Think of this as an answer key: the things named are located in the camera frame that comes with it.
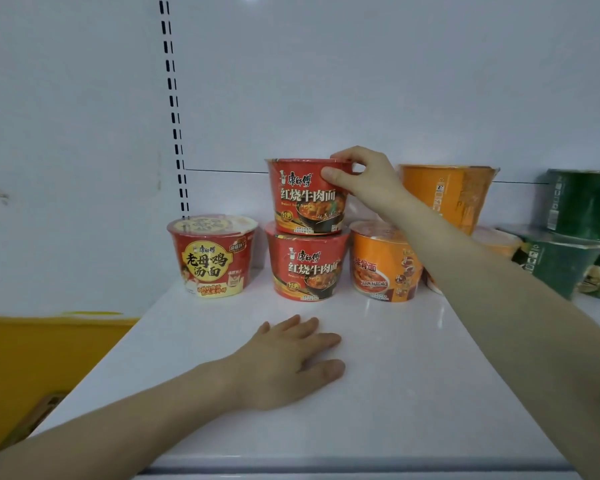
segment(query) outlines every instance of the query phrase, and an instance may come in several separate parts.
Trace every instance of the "barcode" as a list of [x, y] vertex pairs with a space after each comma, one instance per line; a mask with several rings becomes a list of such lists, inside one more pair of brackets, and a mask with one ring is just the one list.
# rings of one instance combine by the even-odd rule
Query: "barcode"
[[560, 212], [558, 212], [557, 210], [550, 210], [549, 211], [549, 220], [547, 220], [546, 226], [551, 229], [551, 230], [555, 230], [556, 226], [558, 225], [558, 215], [560, 214]]

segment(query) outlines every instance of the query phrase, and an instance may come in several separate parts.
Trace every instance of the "person's left arm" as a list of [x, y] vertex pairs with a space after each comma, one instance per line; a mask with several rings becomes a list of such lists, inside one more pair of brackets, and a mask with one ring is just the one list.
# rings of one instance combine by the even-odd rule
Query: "person's left arm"
[[229, 411], [292, 403], [338, 379], [339, 360], [304, 361], [340, 343], [318, 319], [264, 323], [236, 353], [0, 452], [0, 480], [126, 480]]

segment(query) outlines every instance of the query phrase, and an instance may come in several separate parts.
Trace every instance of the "white wall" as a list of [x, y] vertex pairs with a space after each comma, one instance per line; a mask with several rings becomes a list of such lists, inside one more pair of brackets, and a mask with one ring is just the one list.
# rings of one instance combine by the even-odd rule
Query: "white wall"
[[600, 168], [600, 0], [158, 1], [0, 0], [0, 315], [141, 315], [170, 220], [271, 219], [268, 157], [500, 166], [483, 223]]

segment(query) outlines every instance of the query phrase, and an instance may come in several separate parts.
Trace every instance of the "finger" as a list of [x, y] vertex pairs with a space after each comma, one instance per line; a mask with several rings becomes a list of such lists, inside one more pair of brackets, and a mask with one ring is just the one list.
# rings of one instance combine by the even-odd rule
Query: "finger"
[[342, 337], [337, 333], [316, 333], [302, 341], [302, 360], [320, 354], [332, 347], [335, 347], [342, 341]]
[[256, 333], [254, 334], [254, 337], [256, 335], [264, 335], [266, 332], [268, 332], [271, 329], [271, 325], [269, 325], [269, 322], [264, 322], [262, 325], [260, 325], [258, 327], [258, 330], [256, 331]]
[[294, 315], [291, 318], [286, 319], [284, 322], [280, 322], [277, 325], [274, 325], [272, 330], [285, 331], [293, 326], [298, 325], [298, 323], [300, 323], [300, 315]]
[[294, 391], [295, 399], [302, 399], [327, 384], [340, 379], [344, 374], [344, 369], [344, 362], [334, 359], [319, 362], [311, 369], [298, 372]]
[[350, 192], [354, 192], [356, 186], [356, 175], [347, 173], [339, 168], [333, 168], [330, 166], [323, 167], [320, 172], [320, 176], [323, 177], [328, 183], [342, 187]]
[[310, 318], [306, 322], [299, 323], [295, 327], [288, 329], [287, 334], [295, 339], [304, 339], [318, 329], [320, 320], [316, 317]]
[[334, 160], [360, 163], [365, 166], [369, 165], [369, 163], [374, 160], [378, 160], [380, 157], [384, 157], [384, 154], [369, 150], [364, 146], [352, 146], [351, 148], [347, 148], [346, 150], [331, 155], [331, 158]]

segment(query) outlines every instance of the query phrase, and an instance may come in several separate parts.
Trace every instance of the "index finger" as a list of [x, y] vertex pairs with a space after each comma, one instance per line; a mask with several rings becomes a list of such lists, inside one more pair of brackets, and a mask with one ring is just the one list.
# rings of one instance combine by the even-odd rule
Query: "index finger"
[[369, 165], [370, 162], [380, 157], [384, 157], [384, 154], [369, 150], [364, 146], [352, 146], [331, 155], [331, 158], [335, 160], [360, 163], [364, 166]]

